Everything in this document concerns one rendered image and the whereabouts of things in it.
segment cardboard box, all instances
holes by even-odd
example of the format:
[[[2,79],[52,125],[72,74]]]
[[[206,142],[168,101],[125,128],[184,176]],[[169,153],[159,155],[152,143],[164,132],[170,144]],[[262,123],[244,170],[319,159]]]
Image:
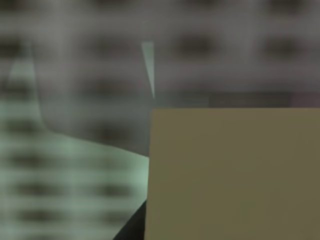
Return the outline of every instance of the cardboard box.
[[[320,240],[320,109],[157,109],[145,240]]]

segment blurred background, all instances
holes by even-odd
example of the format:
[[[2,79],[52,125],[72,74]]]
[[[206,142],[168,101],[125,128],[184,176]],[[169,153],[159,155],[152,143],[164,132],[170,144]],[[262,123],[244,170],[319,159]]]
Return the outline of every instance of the blurred background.
[[[112,239],[147,197],[154,108],[319,107],[319,13],[319,0],[0,0],[0,239]]]

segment tan rectangle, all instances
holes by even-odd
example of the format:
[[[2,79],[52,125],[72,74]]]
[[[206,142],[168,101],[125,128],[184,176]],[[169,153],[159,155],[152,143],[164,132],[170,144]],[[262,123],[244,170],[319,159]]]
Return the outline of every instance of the tan rectangle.
[[[145,239],[320,240],[320,110],[155,110]]]

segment pale green surface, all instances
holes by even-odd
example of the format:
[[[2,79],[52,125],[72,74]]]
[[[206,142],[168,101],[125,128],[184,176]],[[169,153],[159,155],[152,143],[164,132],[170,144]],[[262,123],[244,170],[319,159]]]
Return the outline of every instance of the pale green surface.
[[[19,76],[32,86],[33,101],[31,103],[0,101],[0,122],[8,116],[13,118],[29,117],[37,122],[43,131],[43,137],[36,143],[28,138],[15,138],[0,134],[0,183],[3,196],[0,207],[5,221],[0,224],[0,239],[18,240],[31,233],[62,233],[68,240],[102,240],[111,238],[121,226],[107,226],[93,223],[91,220],[102,211],[128,210],[133,213],[147,197],[148,158],[130,153],[119,148],[110,147],[86,140],[80,140],[63,134],[50,132],[42,122],[38,103],[35,71],[30,53],[26,45],[25,60],[17,60],[10,75],[9,84]],[[54,159],[54,164],[62,166],[53,170],[37,172],[45,183],[55,183],[67,189],[67,196],[59,199],[39,199],[17,197],[10,194],[14,183],[28,182],[35,176],[27,169],[12,169],[6,164],[11,151],[26,151],[35,146]],[[129,166],[129,170],[105,170],[103,160],[121,162]],[[99,198],[83,192],[82,186],[101,183],[130,183],[136,195],[129,199]],[[46,209],[62,210],[70,220],[66,223],[51,224],[48,227],[20,224],[12,218],[14,211],[44,206]]]

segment black object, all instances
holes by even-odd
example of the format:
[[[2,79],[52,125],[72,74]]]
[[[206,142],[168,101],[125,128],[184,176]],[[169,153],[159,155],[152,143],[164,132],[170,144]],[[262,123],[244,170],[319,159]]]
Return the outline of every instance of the black object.
[[[144,201],[113,240],[145,239],[146,203],[147,201]]]

